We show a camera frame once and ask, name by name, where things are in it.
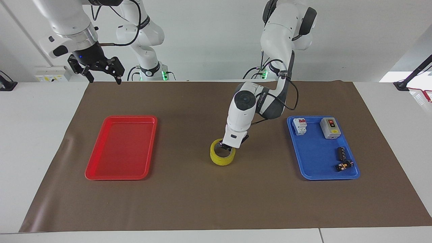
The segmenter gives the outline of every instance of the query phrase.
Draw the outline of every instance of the plastic tray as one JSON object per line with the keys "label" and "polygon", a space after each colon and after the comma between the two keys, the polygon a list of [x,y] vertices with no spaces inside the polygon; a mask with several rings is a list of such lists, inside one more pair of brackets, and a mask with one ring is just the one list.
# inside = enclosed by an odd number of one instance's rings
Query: plastic tray
{"label": "plastic tray", "polygon": [[109,116],[99,132],[86,178],[140,180],[150,168],[156,133],[155,116]]}
{"label": "plastic tray", "polygon": [[[292,144],[299,163],[300,172],[308,180],[347,180],[357,179],[360,170],[343,135],[342,128],[338,124],[341,136],[337,139],[325,139],[320,127],[320,121],[324,117],[331,116],[290,116],[287,119],[288,130],[291,134]],[[292,126],[294,118],[305,118],[308,126],[306,133],[301,136],[295,134]],[[346,158],[354,162],[354,167],[338,172],[335,165],[337,160],[337,148],[344,147]]]}

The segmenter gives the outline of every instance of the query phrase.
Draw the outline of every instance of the yellow ring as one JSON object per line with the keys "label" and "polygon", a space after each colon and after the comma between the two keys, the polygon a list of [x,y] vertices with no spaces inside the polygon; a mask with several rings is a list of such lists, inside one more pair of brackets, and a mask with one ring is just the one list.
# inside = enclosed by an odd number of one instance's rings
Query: yellow ring
{"label": "yellow ring", "polygon": [[215,152],[216,145],[221,141],[222,139],[216,139],[212,145],[210,146],[210,159],[212,159],[213,163],[219,165],[219,166],[226,166],[229,165],[233,160],[235,156],[235,148],[231,149],[231,152],[227,157],[220,157]]}

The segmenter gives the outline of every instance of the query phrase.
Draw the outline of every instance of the white table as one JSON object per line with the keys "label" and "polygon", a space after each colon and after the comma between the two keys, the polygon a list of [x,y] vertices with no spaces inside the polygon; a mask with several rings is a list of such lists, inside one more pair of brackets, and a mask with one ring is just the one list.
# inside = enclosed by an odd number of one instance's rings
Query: white table
{"label": "white table", "polygon": [[[0,242],[431,242],[432,227],[16,234],[87,83],[20,83],[0,93]],[[432,215],[429,116],[391,83],[355,83]]]}

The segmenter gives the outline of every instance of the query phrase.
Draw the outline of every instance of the brown mat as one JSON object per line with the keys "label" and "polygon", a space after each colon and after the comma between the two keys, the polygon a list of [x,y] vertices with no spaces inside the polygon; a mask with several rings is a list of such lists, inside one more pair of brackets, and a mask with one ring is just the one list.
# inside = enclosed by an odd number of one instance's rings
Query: brown mat
{"label": "brown mat", "polygon": [[[209,146],[224,134],[236,83],[90,84],[20,232],[432,225],[354,85],[296,84],[297,110],[253,126],[251,137],[226,167],[211,162]],[[292,104],[293,89],[289,95]],[[109,115],[158,117],[146,179],[104,182],[84,177]],[[305,180],[285,128],[290,115],[336,117],[360,178]]]}

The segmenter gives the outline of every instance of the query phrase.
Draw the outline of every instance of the black stand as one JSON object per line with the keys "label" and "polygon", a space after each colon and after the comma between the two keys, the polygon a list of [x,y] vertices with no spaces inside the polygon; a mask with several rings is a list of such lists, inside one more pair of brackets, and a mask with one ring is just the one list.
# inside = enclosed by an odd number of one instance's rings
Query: black stand
{"label": "black stand", "polygon": [[0,91],[12,91],[18,82],[9,82],[0,75],[0,83],[3,87],[0,88]]}
{"label": "black stand", "polygon": [[420,66],[418,66],[404,81],[394,82],[393,84],[396,86],[396,89],[399,91],[409,91],[409,89],[407,88],[408,83],[431,63],[432,55],[430,55],[426,60],[424,60],[424,62],[422,62],[422,64],[420,64]]}

